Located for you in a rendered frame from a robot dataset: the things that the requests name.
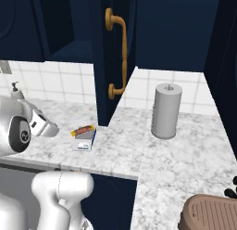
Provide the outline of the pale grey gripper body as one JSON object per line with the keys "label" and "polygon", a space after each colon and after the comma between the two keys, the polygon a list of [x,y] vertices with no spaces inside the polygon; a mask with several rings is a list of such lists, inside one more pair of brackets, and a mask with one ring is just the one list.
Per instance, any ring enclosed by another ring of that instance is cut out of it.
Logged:
{"label": "pale grey gripper body", "polygon": [[44,121],[43,119],[40,119],[37,125],[39,128],[38,136],[54,137],[59,132],[58,126],[50,120]]}

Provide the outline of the brown yellow wrapped bar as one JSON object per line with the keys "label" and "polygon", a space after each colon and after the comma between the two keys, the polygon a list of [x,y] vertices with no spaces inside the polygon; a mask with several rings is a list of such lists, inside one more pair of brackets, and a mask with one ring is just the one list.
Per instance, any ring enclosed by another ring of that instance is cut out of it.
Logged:
{"label": "brown yellow wrapped bar", "polygon": [[71,131],[70,134],[72,137],[75,137],[79,134],[84,134],[86,132],[93,131],[94,129],[95,129],[95,127],[93,125],[86,125],[86,126],[82,126],[76,130]]}

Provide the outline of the navy base cabinet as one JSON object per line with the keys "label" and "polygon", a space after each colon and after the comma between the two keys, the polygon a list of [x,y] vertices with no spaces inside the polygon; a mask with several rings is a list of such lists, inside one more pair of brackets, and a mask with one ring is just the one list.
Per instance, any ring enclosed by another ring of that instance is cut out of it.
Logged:
{"label": "navy base cabinet", "polygon": [[94,191],[81,202],[94,230],[130,230],[137,181],[92,174]]}

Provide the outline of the navy tall cabinet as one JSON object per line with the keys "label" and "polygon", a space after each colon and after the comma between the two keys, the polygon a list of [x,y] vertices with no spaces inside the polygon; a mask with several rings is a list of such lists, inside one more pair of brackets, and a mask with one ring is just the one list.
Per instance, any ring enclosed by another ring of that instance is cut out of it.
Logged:
{"label": "navy tall cabinet", "polygon": [[219,0],[204,75],[237,159],[237,0]]}

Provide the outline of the grey soap dispenser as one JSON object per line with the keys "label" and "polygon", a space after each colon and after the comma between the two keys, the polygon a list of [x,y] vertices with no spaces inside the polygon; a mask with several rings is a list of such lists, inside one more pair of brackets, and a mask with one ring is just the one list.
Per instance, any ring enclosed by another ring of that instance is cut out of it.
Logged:
{"label": "grey soap dispenser", "polygon": [[24,99],[23,93],[16,87],[17,82],[12,83],[11,97],[15,99]]}

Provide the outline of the grey appliance front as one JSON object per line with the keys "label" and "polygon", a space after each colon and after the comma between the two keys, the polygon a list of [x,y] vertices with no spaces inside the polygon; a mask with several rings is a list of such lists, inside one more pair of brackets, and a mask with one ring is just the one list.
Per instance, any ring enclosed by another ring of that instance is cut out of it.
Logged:
{"label": "grey appliance front", "polygon": [[51,174],[60,176],[60,170],[26,172],[0,168],[0,193],[18,200],[27,211],[38,211],[39,203],[48,199],[58,203],[58,185]]}

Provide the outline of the grey paper towel roll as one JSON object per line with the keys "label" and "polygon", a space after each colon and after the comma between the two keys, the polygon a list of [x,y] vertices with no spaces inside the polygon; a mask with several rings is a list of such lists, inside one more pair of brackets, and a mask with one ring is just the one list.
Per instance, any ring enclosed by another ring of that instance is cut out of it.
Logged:
{"label": "grey paper towel roll", "polygon": [[156,86],[151,132],[160,139],[176,135],[181,104],[182,88],[174,83],[160,83]]}

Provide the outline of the black rounded object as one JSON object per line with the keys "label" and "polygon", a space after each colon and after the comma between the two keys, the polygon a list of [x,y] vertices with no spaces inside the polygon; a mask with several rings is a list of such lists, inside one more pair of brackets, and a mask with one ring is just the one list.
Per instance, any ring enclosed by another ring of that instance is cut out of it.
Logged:
{"label": "black rounded object", "polygon": [[233,191],[230,188],[224,190],[224,195],[228,198],[237,199],[237,176],[234,176],[232,182],[236,185],[236,191]]}

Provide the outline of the navy open wall cabinet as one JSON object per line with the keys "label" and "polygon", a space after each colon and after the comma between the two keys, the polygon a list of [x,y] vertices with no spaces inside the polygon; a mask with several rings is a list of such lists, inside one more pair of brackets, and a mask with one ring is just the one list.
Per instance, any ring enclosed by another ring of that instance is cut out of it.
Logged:
{"label": "navy open wall cabinet", "polygon": [[0,0],[0,59],[91,63],[89,0]]}

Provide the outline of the navy closed wall cabinet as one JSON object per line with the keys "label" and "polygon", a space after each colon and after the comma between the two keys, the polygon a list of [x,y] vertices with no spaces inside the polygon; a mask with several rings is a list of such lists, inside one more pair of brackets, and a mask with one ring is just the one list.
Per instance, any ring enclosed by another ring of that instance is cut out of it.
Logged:
{"label": "navy closed wall cabinet", "polygon": [[137,0],[136,65],[204,69],[219,0]]}

